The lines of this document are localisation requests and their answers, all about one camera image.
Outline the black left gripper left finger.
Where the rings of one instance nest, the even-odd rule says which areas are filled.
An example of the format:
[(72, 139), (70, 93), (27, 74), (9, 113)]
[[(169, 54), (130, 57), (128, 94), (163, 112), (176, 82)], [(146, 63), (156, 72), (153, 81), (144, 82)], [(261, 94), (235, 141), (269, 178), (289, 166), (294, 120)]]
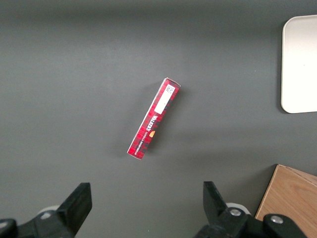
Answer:
[(13, 218), (0, 220), (2, 238), (74, 238), (92, 209), (91, 184), (80, 183), (60, 204), (42, 209), (18, 225)]

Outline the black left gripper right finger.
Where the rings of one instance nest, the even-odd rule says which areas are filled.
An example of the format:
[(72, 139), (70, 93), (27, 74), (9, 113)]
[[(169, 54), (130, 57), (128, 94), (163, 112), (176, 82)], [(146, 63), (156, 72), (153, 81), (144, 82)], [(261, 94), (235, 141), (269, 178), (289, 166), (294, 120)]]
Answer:
[(208, 225), (197, 238), (305, 238), (289, 217), (267, 214), (260, 221), (238, 207), (228, 207), (212, 181), (203, 183), (203, 207)]

